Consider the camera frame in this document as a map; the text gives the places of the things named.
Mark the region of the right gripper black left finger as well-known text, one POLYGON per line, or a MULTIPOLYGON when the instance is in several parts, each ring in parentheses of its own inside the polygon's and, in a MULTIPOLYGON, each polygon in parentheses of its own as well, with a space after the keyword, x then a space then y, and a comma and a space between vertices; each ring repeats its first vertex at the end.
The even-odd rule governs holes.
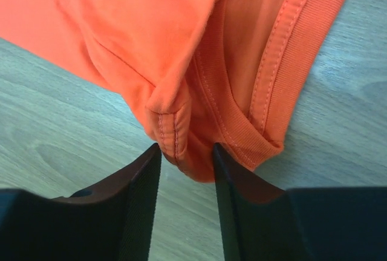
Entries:
POLYGON ((147 260, 161 171, 153 144, 69 197, 1 190, 2 260, 147 260))

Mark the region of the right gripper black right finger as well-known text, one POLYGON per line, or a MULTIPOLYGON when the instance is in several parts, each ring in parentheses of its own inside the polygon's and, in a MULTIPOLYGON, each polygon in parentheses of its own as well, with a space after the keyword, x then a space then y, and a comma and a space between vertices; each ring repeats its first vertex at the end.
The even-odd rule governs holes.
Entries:
POLYGON ((226 260, 385 260, 386 188, 282 190, 213 148, 226 260))

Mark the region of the orange t shirt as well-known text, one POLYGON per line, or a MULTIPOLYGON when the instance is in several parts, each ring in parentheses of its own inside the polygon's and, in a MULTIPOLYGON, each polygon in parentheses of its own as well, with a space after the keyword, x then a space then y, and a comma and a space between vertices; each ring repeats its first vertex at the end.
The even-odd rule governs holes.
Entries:
POLYGON ((213 181, 221 143, 254 170, 282 152, 345 0, 1 0, 1 37, 120 94, 165 157, 213 181))

